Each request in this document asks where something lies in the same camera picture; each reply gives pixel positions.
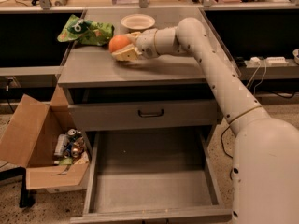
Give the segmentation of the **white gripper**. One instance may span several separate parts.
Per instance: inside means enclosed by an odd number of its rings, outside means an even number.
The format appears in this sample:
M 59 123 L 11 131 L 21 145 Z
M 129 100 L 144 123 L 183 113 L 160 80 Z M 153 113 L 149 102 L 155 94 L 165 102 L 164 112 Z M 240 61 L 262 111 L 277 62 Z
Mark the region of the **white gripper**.
M 130 45 L 114 51 L 112 57 L 121 62 L 137 60 L 141 55 L 147 59 L 157 58 L 158 52 L 155 46 L 156 33 L 157 29 L 149 29 L 142 33 L 132 32 L 125 34 Z

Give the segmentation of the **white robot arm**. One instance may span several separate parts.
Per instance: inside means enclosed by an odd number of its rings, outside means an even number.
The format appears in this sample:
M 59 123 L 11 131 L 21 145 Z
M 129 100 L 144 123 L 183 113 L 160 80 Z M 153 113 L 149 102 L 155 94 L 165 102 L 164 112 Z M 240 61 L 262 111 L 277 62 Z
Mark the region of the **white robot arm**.
M 235 135 L 233 224 L 299 224 L 299 131 L 270 117 L 213 49 L 199 20 L 116 35 L 109 51 L 117 61 L 193 56 Z

